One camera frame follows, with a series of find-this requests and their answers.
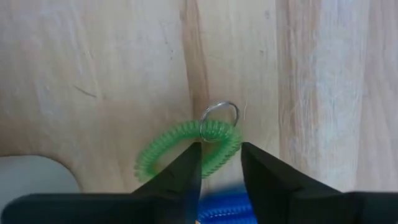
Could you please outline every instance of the wooden surface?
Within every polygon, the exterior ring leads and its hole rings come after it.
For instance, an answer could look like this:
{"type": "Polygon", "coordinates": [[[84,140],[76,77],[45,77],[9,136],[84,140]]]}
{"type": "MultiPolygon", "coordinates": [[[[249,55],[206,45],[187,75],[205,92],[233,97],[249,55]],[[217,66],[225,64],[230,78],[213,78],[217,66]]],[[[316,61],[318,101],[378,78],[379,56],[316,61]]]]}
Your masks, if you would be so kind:
{"type": "MultiPolygon", "coordinates": [[[[137,153],[210,104],[340,190],[398,190],[398,1],[0,1],[0,155],[130,192],[137,153]]],[[[205,181],[242,179],[239,155],[205,181]]]]}

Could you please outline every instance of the metal split ring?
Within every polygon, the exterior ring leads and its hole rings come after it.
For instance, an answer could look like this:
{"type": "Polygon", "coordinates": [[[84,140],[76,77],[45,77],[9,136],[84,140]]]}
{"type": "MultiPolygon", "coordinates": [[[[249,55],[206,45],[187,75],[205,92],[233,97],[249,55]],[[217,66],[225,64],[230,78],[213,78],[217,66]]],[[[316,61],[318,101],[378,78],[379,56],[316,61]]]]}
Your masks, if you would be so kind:
{"type": "Polygon", "coordinates": [[[232,103],[230,101],[222,101],[222,102],[219,102],[219,103],[217,103],[215,105],[209,106],[206,109],[206,111],[204,112],[204,114],[201,117],[201,119],[200,119],[200,127],[199,127],[200,137],[205,142],[216,142],[216,141],[209,141],[205,137],[203,137],[203,123],[205,122],[205,120],[209,116],[210,112],[212,112],[213,110],[216,110],[218,108],[223,108],[223,107],[226,107],[226,106],[233,106],[233,108],[235,109],[235,120],[234,120],[233,126],[235,127],[236,124],[238,123],[240,114],[239,114],[239,108],[238,108],[238,106],[236,106],[236,104],[234,104],[234,103],[232,103]]]}

